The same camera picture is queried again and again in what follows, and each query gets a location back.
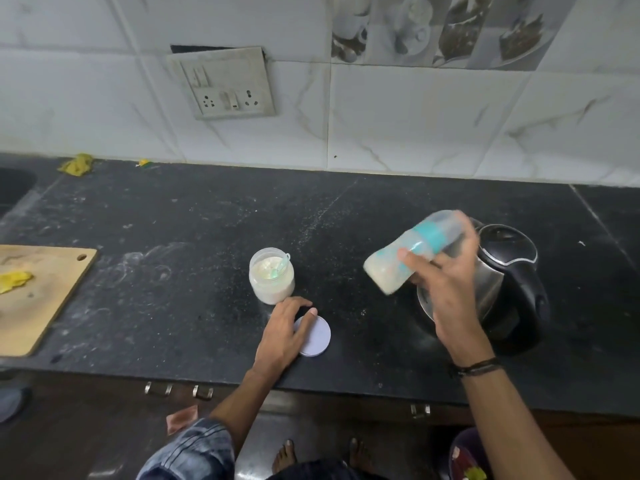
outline container lid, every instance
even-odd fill
[[[293,323],[293,330],[298,331],[301,320],[302,317]],[[324,318],[317,317],[316,322],[309,332],[307,341],[302,346],[302,350],[300,350],[300,355],[304,355],[305,357],[320,355],[329,346],[330,341],[331,328],[329,327],[329,323],[327,323]]]

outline left hand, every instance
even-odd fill
[[[294,361],[305,344],[318,310],[311,308],[302,318],[300,328],[293,332],[293,322],[300,306],[311,306],[308,299],[300,296],[285,298],[273,309],[262,340],[255,353],[253,370],[267,374],[274,380]]]

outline wrist bracelet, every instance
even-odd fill
[[[454,363],[449,364],[449,375],[451,377],[481,376],[487,372],[496,371],[502,368],[498,357],[493,357],[482,362],[475,363],[469,367],[459,367]]]

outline white marble tile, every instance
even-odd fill
[[[277,61],[329,62],[330,0],[116,0],[142,50],[259,45]]]
[[[164,57],[146,56],[143,63],[187,161],[326,167],[329,64],[269,63],[275,116],[197,121]]]
[[[539,70],[640,74],[640,0],[577,0]]]
[[[131,55],[0,52],[0,150],[184,161]]]
[[[640,184],[640,78],[535,73],[476,177]]]
[[[0,0],[0,44],[128,49],[106,0]]]
[[[528,78],[332,65],[332,169],[471,176]]]

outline granite countertop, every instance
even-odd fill
[[[540,252],[552,323],[504,358],[527,404],[640,416],[640,189],[122,161],[75,178],[58,165],[0,156],[38,177],[0,220],[0,242],[99,256],[36,352],[2,366],[238,384],[271,310],[249,259],[274,246],[332,328],[324,354],[297,360],[278,387],[465,404],[415,289],[386,297],[362,269],[428,214],[459,208]]]

